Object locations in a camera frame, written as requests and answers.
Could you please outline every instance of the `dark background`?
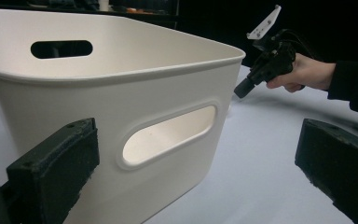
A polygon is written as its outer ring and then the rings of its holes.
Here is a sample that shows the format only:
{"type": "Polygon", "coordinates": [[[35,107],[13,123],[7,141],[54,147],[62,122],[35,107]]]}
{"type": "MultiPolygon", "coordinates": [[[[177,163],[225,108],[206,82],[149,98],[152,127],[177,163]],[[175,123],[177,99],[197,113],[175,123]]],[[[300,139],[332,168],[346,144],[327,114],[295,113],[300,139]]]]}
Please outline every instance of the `dark background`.
{"type": "MultiPolygon", "coordinates": [[[[145,1],[132,0],[132,4],[145,1]]],[[[274,35],[281,29],[292,29],[305,36],[325,62],[358,61],[358,0],[175,0],[173,2],[176,1],[179,1],[179,8],[175,8],[178,9],[176,16],[107,14],[148,21],[232,45],[246,52],[242,64],[252,66],[260,51],[252,46],[253,41],[246,38],[246,33],[252,32],[275,8],[275,5],[280,5],[281,13],[269,34],[274,35]]],[[[28,5],[23,0],[0,0],[0,7],[24,9],[28,5]]],[[[96,13],[87,9],[65,10],[75,13],[96,13]]]]}

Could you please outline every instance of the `black sleeve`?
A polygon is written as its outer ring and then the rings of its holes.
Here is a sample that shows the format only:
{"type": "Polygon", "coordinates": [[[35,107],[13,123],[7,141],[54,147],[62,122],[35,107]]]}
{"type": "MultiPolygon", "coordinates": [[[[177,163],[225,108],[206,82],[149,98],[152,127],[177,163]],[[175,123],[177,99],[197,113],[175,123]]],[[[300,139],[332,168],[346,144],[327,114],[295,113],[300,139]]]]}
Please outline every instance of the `black sleeve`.
{"type": "Polygon", "coordinates": [[[351,110],[358,112],[357,62],[337,62],[327,98],[349,101],[351,110]]]}

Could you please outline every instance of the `hand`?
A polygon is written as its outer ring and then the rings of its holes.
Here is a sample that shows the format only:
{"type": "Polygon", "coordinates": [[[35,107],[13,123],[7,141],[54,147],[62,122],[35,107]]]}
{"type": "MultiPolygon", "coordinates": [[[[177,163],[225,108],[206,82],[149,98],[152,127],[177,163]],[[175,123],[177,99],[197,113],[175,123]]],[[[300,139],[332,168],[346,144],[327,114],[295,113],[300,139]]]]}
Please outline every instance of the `hand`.
{"type": "Polygon", "coordinates": [[[284,86],[289,92],[299,91],[302,86],[328,90],[335,68],[335,63],[322,63],[296,53],[293,71],[273,78],[267,83],[267,87],[275,89],[284,86]]]}

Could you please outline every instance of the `white plastic bin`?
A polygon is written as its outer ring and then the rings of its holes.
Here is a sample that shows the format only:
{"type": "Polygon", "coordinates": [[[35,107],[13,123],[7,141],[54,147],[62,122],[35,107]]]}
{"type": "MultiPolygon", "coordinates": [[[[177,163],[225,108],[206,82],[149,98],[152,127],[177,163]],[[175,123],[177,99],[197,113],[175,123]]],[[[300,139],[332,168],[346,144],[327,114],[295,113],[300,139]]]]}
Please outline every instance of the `white plastic bin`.
{"type": "Polygon", "coordinates": [[[207,174],[244,56],[120,17],[0,9],[0,113],[19,156],[95,118],[101,164],[65,223],[141,223],[207,174]],[[54,41],[92,47],[31,51],[54,41]]]}

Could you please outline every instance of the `white tabletop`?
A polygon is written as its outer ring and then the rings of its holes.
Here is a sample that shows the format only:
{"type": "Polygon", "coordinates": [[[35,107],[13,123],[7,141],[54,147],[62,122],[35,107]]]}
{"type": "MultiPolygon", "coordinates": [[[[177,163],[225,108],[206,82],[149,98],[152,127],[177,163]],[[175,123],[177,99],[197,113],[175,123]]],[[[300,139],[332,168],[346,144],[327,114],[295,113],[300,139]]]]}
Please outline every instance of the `white tabletop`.
{"type": "MultiPolygon", "coordinates": [[[[249,69],[242,66],[239,79],[249,69]]],[[[240,100],[233,96],[210,172],[195,188],[146,221],[147,224],[347,224],[332,201],[295,166],[304,118],[355,133],[358,113],[325,91],[288,93],[265,83],[240,100]]],[[[0,184],[16,160],[0,120],[0,184]]]]}

